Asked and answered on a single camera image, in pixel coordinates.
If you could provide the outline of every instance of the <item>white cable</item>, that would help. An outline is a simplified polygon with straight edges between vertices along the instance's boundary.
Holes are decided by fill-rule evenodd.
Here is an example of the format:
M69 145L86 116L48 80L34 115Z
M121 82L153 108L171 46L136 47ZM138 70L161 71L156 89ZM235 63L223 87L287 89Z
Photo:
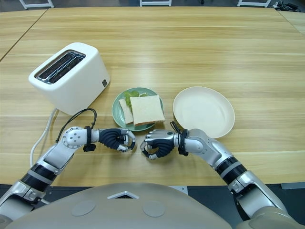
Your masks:
M33 166L33 157L34 157L34 150L35 148L37 147L37 145L42 141L42 139L45 137L45 135L47 134L47 132L49 131L49 128L51 126L51 122L52 122L52 119L55 115L55 112L57 111L56 108L54 108L54 110L52 111L52 113L50 114L50 117L48 119L48 122L47 122L47 125L46 125L46 128L44 129L42 135L40 136L40 138L38 139L38 141L33 145L31 151L30 151L30 166L32 168Z

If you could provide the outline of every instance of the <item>sandwich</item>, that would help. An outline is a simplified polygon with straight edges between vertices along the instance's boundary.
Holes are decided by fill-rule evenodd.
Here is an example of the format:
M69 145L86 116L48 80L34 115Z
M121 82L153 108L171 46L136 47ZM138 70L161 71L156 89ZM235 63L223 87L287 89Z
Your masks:
M165 121L158 95L130 97L130 101L134 126Z
M133 123L134 126L139 126L165 121L158 95L139 95L136 91L131 93L126 91L124 94L125 99L120 99L119 103L126 125Z

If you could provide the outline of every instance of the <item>table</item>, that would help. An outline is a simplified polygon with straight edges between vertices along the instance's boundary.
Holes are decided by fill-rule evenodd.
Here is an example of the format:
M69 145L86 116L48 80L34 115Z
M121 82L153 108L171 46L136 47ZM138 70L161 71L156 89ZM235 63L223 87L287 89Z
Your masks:
M305 35L305 13L279 11L300 33Z
M45 11L0 13L0 61Z
M102 7L48 9L0 62L0 183L29 168L29 153L53 106L28 75L71 42L99 49L110 85L92 103L96 128L116 127L111 106L118 93L148 87L163 99L171 129L172 104L182 89L205 86L232 103L233 130L219 140L265 183L304 181L305 37L277 11L233 7ZM68 116L59 112L44 150ZM90 113L71 125L85 126ZM138 144L147 132L136 133ZM41 153L37 148L35 158ZM115 182L224 185L200 158L178 155L148 161L139 147L122 154L97 144L77 151L55 185Z

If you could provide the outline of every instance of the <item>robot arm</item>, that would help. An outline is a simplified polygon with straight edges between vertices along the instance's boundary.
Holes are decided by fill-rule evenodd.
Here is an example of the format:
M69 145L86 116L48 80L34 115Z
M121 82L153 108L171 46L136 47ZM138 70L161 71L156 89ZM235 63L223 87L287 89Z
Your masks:
M33 205L44 197L46 188L67 166L74 152L83 145L84 151L93 151L93 143L100 142L109 148L126 152L134 148L135 141L134 134L128 129L91 129L89 126L67 129L61 141L50 147L26 175L0 198L0 216L5 216L2 218L9 222L29 213ZM0 219L0 228L4 220Z
M149 154L145 149L157 147L159 149L154 154ZM143 154L151 160L167 155L174 147L178 147L179 154L187 156L190 152L208 163L226 182L237 206L248 219L261 217L264 209L268 213L273 209L275 215L293 220L281 200L254 173L247 170L223 144L209 138L200 129L184 129L177 133L168 130L150 131L140 146Z

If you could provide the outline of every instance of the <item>toaster slot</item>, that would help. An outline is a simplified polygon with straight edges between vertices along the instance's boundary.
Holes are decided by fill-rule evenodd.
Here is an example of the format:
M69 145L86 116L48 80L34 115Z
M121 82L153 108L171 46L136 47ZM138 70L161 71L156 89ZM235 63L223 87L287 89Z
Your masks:
M57 82L86 57L85 54L67 50L35 74L35 78L47 84Z
M71 62L69 62L67 65L65 65L64 68L60 70L60 72L57 72L52 78L49 79L50 83L56 83L60 78L62 78L65 74L68 73L72 68L74 68L79 62L81 62L83 58L81 57L75 57Z

